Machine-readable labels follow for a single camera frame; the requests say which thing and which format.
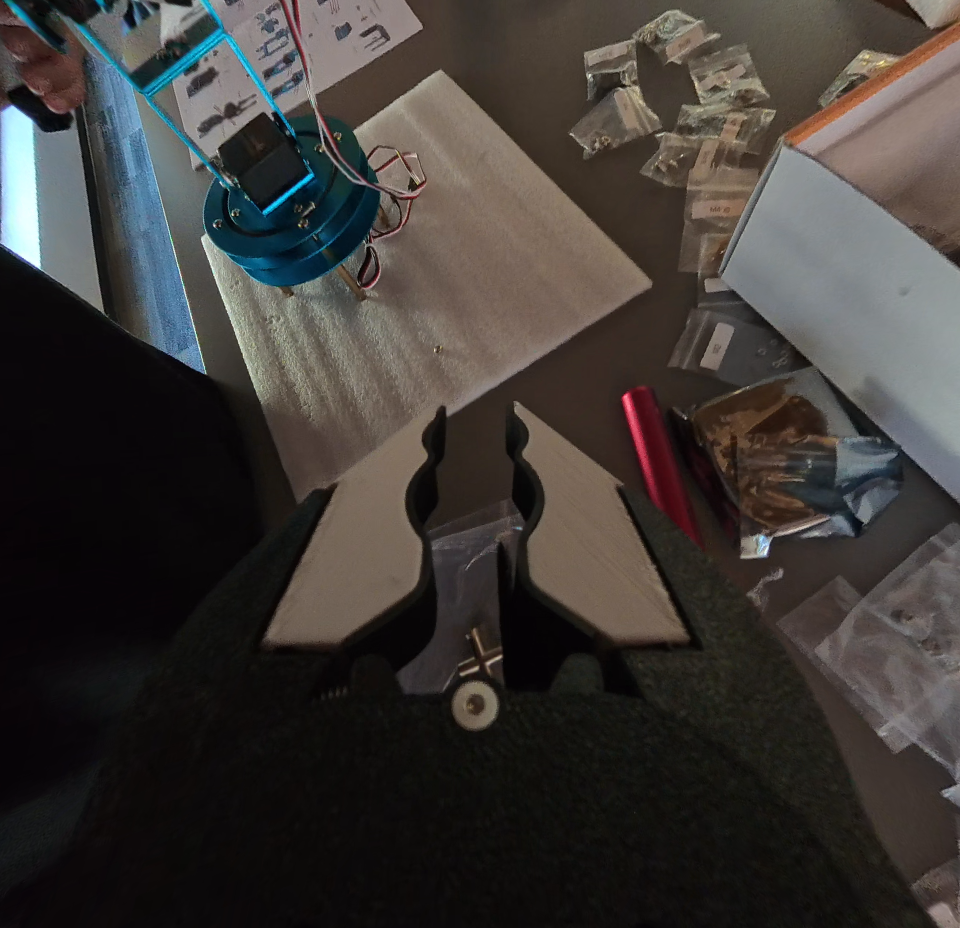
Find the silver foil bag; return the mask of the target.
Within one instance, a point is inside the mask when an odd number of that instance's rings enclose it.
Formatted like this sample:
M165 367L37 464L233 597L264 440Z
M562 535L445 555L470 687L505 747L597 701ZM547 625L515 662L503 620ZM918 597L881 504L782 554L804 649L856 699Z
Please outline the silver foil bag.
M857 538L901 493L904 458L863 433L813 367L703 403L688 416L739 510L738 556L780 539Z

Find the white foam sheet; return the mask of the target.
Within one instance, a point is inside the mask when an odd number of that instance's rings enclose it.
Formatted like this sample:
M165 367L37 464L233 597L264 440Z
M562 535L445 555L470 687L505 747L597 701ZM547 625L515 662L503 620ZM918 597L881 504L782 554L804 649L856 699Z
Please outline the white foam sheet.
M427 177L403 230L378 243L370 300L333 273L288 297L201 239L298 502L412 419L462 409L652 287L442 70L357 134L424 155Z

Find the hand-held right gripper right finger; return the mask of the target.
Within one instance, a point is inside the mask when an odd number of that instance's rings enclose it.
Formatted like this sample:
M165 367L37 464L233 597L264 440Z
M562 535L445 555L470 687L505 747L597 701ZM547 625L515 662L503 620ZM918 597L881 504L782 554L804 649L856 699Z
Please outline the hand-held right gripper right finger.
M524 519L521 575L534 595L618 649L690 646L621 481L520 402L507 445Z

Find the dark red tube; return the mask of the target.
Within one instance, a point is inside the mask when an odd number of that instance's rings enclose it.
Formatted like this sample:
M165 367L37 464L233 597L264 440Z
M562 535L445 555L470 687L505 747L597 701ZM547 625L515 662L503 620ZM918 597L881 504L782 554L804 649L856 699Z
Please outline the dark red tube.
M698 440L687 414L672 406L666 418L678 446L678 453L702 497L708 504L730 544L739 547L739 509L732 499L726 482L718 473L712 456Z

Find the clear bag with metal part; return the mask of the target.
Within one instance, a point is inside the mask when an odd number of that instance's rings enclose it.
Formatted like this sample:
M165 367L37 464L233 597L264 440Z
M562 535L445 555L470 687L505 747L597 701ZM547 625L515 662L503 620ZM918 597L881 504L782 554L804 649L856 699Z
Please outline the clear bag with metal part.
M474 676L503 681L500 605L523 525L504 500L429 531L437 620L426 648L398 675L404 694L445 694Z

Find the printed instruction sheet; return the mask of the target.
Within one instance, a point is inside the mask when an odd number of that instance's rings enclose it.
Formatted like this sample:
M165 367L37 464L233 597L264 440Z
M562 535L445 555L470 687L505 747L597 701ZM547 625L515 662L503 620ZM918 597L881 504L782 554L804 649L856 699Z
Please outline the printed instruction sheet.
M227 42L212 48L174 83L184 132L207 158L262 112L260 94L285 115L342 82L422 29L405 0L286 0L298 7L310 75L279 0L208 0L244 58Z

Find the red metal cylinder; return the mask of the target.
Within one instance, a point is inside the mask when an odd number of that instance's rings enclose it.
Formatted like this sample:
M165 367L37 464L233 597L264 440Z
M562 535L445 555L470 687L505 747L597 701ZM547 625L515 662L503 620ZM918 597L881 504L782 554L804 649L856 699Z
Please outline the red metal cylinder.
M654 389L639 385L627 390L621 406L649 500L704 550L702 532Z

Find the pile of small screw bags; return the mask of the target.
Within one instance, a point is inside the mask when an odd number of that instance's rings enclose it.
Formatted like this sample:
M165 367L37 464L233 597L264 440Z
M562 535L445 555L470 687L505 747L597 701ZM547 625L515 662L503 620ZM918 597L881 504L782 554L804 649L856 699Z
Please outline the pile of small screw bags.
M707 106L775 110L767 154L817 109L828 85L863 49L896 56L923 40L918 23L873 0L500 0L488 30L489 100L527 154L648 274L653 287L533 371L538 390L610 404L637 386L659 397L713 393L717 382L666 366L694 298L678 270L685 195L641 175L655 141L584 160L569 130L586 113L583 55L622 41L665 10L720 35L691 61L718 54L704 78Z

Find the grey desk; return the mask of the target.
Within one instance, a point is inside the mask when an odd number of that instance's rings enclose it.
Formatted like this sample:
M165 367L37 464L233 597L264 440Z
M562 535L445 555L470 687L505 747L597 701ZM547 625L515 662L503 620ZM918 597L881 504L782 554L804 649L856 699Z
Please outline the grey desk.
M505 499L511 469L506 409L520 401L632 490L643 488L620 398L638 385L660 406L689 408L721 394L713 378L667 367L696 282L678 272L684 197L639 176L649 142L590 161L569 137L586 102L582 55L624 39L664 10L705 19L723 44L746 44L769 90L774 141L812 115L853 56L904 56L932 32L873 0L406 0L420 33L325 92L321 107L359 126L436 70L444 70L653 281L651 289L455 413L438 469L443 524ZM261 520L282 524L296 505L258 404L233 326L201 245L198 216L209 183L173 135L140 105L177 264L207 374L223 389L246 440ZM761 620L807 680L885 850L908 883L956 852L949 774L917 747L894 754L789 641L778 620L836 577L869 592L944 526L954 500L912 463L896 504L857 539L776 543L768 563L783 578L765 591ZM741 561L695 484L706 550L741 590L774 567Z

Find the person's black shirt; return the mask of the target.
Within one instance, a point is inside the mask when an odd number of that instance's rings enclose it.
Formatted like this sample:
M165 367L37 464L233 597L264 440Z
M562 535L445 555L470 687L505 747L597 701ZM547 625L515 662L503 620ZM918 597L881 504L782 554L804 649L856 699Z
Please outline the person's black shirt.
M1 252L2 926L63 856L117 724L265 525L201 372Z

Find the orange white cardboard box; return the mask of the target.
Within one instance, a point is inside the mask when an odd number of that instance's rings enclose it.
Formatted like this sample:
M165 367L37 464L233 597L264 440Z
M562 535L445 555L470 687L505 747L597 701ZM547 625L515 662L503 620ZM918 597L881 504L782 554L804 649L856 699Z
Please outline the orange white cardboard box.
M722 277L959 495L958 24L786 133Z

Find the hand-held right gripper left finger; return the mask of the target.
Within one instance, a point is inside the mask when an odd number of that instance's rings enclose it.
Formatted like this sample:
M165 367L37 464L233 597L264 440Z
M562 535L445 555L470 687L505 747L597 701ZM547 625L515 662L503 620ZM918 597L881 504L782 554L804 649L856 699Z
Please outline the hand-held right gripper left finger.
M265 650L346 649L426 593L426 523L439 502L447 420L444 406L422 413L334 483L267 625Z

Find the person's left hand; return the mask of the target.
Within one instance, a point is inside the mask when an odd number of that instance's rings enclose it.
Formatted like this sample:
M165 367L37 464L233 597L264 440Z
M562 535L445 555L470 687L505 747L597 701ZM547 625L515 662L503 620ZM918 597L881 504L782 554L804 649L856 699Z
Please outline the person's left hand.
M86 51L71 32L66 52L34 34L6 4L1 4L2 107L9 105L7 85L23 84L55 114L74 112L87 99Z

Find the blue toy robot arm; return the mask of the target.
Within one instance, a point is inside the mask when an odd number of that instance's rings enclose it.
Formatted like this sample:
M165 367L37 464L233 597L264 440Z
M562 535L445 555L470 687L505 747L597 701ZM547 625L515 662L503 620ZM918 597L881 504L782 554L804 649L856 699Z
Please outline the blue toy robot arm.
M310 76L299 8L279 0ZM202 224L212 245L253 280L291 295L339 272L359 299L379 277L376 244L397 234L426 185L419 157L377 145L320 113L317 92L285 115L266 90L262 112L206 157L187 136L173 83L221 42L243 53L208 0L2 0L51 48L66 32L102 58L173 131L212 182Z

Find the crumpled clear plastic bag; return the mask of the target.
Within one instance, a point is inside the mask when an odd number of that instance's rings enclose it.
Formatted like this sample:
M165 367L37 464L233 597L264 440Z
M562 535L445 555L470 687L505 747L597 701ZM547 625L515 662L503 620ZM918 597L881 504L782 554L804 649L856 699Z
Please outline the crumpled clear plastic bag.
M892 753L915 747L959 803L959 527L922 543L870 592L837 576L777 622Z

